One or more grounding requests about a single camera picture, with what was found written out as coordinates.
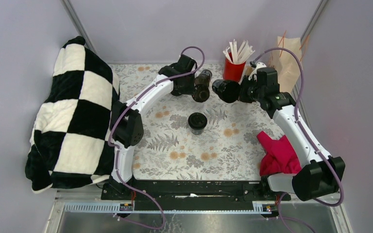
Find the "single black coffee cup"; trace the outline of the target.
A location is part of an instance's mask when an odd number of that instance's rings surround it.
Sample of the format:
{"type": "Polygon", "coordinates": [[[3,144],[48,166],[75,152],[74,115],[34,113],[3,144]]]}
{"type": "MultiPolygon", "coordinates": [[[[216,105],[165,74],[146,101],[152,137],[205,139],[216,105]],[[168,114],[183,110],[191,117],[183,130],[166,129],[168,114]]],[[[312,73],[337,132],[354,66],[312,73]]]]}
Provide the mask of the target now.
{"type": "Polygon", "coordinates": [[[194,135],[200,135],[203,133],[204,129],[205,129],[205,126],[203,127],[193,127],[193,126],[190,126],[190,131],[194,134],[194,135]]]}

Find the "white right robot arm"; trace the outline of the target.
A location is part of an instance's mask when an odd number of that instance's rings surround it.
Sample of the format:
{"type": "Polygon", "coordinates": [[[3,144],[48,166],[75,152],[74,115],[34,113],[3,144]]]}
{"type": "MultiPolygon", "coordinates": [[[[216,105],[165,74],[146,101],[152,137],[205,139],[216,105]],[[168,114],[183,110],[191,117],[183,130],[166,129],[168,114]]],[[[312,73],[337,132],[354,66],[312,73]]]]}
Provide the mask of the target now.
{"type": "Polygon", "coordinates": [[[281,128],[300,162],[296,174],[277,173],[262,176],[260,196],[271,200],[278,192],[295,194],[300,200],[318,200],[341,193],[345,162],[333,157],[306,126],[296,102],[288,92],[280,92],[278,74],[274,68],[263,67],[246,76],[240,85],[239,100],[259,102],[261,108],[281,128]]]}

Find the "single black lid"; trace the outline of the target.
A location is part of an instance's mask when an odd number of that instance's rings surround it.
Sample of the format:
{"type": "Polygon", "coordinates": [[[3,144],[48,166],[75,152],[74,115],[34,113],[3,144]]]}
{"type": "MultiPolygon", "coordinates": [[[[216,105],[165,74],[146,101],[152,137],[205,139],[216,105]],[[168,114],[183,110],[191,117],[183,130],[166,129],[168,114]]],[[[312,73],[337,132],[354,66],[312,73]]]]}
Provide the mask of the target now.
{"type": "Polygon", "coordinates": [[[194,130],[202,130],[207,126],[207,118],[204,114],[195,112],[188,117],[188,125],[194,130]]]}

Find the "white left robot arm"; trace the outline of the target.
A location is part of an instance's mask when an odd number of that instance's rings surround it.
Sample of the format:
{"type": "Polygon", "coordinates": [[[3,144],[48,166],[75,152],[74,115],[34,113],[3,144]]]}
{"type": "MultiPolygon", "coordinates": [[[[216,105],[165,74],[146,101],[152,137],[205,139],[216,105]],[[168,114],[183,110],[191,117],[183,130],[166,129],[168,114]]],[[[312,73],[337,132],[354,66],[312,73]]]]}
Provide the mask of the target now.
{"type": "Polygon", "coordinates": [[[103,187],[105,194],[110,188],[121,200],[130,196],[133,189],[128,182],[133,178],[135,146],[144,135],[142,117],[170,92],[180,91],[185,94],[192,90],[197,69],[197,62],[182,54],[176,63],[162,67],[151,84],[139,94],[126,102],[114,103],[108,144],[114,148],[115,158],[109,182],[103,187]]]}

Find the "stack of black cups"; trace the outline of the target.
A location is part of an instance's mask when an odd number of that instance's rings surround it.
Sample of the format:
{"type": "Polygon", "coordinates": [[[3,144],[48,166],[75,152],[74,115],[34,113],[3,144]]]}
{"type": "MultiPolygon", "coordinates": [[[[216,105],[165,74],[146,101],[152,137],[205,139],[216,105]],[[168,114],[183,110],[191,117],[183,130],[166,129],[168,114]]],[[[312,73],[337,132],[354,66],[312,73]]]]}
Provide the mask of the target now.
{"type": "Polygon", "coordinates": [[[240,84],[232,80],[217,79],[212,83],[212,90],[222,101],[233,103],[239,98],[240,84]]]}

